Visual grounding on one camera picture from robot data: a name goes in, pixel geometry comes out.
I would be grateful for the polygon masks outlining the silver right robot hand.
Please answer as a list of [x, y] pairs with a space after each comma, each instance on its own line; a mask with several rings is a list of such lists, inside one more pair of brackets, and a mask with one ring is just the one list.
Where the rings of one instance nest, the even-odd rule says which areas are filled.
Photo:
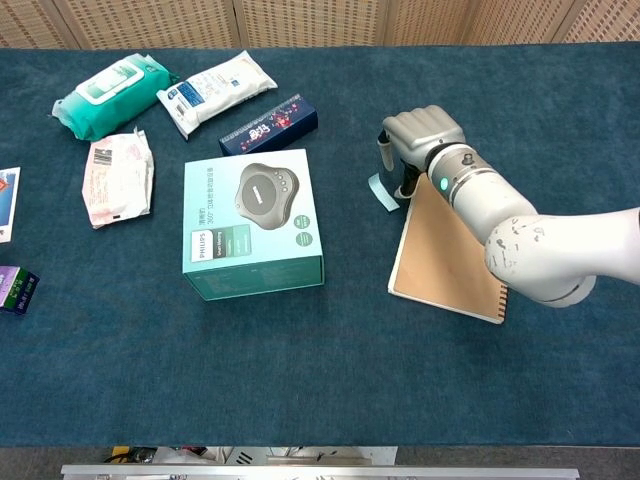
[[383, 165], [389, 172], [394, 169], [394, 153], [404, 165], [402, 183], [394, 197], [411, 198], [435, 155], [450, 144], [465, 142], [461, 126], [437, 105], [386, 117], [377, 138]]

